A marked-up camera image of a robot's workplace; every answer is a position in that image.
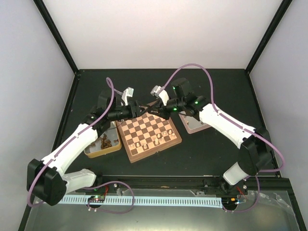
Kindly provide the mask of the circuit board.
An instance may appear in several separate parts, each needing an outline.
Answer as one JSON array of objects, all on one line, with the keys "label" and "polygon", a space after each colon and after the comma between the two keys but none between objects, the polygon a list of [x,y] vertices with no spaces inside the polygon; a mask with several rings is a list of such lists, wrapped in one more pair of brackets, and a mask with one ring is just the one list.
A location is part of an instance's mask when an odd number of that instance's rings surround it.
[{"label": "circuit board", "polygon": [[105,201],[104,195],[93,195],[91,196],[88,201],[90,203],[103,203]]},{"label": "circuit board", "polygon": [[238,205],[245,203],[247,201],[247,198],[244,196],[239,196],[239,197],[228,197],[228,198],[222,198],[221,202],[224,205]]}]

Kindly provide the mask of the left circuit board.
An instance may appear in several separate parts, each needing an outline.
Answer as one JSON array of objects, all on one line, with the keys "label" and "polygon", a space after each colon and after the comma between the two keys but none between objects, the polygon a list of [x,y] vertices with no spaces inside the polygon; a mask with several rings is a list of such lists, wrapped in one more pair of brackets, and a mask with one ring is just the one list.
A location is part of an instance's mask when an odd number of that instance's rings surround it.
[{"label": "left circuit board", "polygon": [[103,203],[105,201],[104,195],[93,195],[91,196],[88,201],[90,203]]}]

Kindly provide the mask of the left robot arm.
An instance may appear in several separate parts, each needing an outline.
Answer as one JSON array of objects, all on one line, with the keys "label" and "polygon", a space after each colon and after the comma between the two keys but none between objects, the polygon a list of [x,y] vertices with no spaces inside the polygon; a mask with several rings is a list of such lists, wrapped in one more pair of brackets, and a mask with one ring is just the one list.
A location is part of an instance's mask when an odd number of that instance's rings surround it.
[{"label": "left robot arm", "polygon": [[99,96],[97,105],[82,120],[73,134],[57,149],[41,160],[33,159],[27,166],[27,203],[35,196],[49,205],[58,204],[64,195],[79,189],[98,192],[103,188],[103,179],[89,169],[67,174],[68,167],[96,141],[112,121],[137,118],[150,109],[150,105],[138,101],[118,105],[116,97]]}]

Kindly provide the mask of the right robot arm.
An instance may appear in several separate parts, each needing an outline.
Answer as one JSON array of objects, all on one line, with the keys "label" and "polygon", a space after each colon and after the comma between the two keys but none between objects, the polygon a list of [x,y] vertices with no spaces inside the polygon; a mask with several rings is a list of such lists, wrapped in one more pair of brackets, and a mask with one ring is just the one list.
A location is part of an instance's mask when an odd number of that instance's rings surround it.
[{"label": "right robot arm", "polygon": [[225,114],[205,96],[198,96],[185,78],[172,82],[176,95],[169,98],[163,87],[155,86],[151,94],[157,98],[148,112],[164,119],[171,113],[184,112],[186,116],[207,124],[225,137],[239,149],[235,163],[221,176],[218,186],[222,193],[229,194],[236,189],[241,180],[257,175],[272,161],[274,153],[269,145],[269,132],[265,128],[255,129],[245,125],[232,116]]}]

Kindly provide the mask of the dark chess pieces pile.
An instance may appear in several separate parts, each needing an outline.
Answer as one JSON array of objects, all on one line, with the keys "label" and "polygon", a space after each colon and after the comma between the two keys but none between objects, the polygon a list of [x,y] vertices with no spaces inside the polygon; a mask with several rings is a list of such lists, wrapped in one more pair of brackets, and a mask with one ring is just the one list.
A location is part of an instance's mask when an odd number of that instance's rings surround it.
[{"label": "dark chess pieces pile", "polygon": [[106,134],[100,136],[96,141],[92,142],[89,147],[100,147],[100,149],[106,149],[112,147],[113,144],[119,142],[119,139],[110,140]]}]

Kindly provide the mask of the wooden chess board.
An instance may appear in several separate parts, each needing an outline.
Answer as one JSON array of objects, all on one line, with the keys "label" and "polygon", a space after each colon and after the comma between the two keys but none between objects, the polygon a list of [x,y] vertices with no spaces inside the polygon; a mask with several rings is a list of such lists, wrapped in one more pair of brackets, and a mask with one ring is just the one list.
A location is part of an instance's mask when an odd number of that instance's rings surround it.
[{"label": "wooden chess board", "polygon": [[[171,119],[165,120],[149,114],[146,118],[137,117],[121,122],[116,121],[116,123],[131,163],[140,161],[182,142],[182,138]],[[172,138],[171,134],[169,135],[169,130],[175,133],[175,138]],[[165,141],[159,139],[159,144],[155,145],[154,141],[158,134],[164,137]]]}]

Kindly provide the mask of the right circuit board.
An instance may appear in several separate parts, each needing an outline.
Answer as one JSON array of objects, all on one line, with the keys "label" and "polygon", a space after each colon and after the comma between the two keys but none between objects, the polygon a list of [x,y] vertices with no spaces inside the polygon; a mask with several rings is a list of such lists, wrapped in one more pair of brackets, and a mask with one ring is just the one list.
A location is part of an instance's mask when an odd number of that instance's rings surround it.
[{"label": "right circuit board", "polygon": [[222,198],[221,202],[224,205],[238,205],[245,203],[247,201],[247,198],[244,196],[239,196],[239,197],[228,197],[228,198]]}]

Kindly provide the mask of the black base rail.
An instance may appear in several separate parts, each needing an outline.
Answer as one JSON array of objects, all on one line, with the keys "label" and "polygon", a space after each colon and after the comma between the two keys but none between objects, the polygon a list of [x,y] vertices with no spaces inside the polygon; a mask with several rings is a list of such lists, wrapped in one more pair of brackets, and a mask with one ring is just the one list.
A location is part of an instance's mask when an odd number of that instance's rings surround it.
[{"label": "black base rail", "polygon": [[243,188],[245,180],[230,186],[222,177],[160,177],[160,176],[108,176],[100,175],[91,186],[85,186],[80,190],[100,191],[101,185],[106,183],[109,189],[125,188],[121,182],[132,189],[179,189],[179,190],[202,190],[215,193],[227,194],[235,191],[237,187]]}]

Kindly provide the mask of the gold tin tray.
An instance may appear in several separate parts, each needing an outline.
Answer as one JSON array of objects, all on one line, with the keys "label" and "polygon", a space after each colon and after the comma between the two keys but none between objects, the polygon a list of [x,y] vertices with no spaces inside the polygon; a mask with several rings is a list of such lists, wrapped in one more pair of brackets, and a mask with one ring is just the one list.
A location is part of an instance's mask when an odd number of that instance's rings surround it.
[{"label": "gold tin tray", "polygon": [[88,158],[95,158],[119,151],[121,147],[122,144],[117,129],[117,123],[112,122],[109,129],[85,148],[84,153]]}]

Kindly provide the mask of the silver pink tin tray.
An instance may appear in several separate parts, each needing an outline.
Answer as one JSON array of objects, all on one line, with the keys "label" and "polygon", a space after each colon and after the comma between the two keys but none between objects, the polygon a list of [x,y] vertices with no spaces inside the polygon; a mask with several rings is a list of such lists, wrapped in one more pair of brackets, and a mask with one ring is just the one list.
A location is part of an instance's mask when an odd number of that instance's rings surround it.
[{"label": "silver pink tin tray", "polygon": [[184,112],[182,112],[179,117],[189,134],[193,134],[211,127],[208,124],[196,120],[194,117],[185,115]]}]

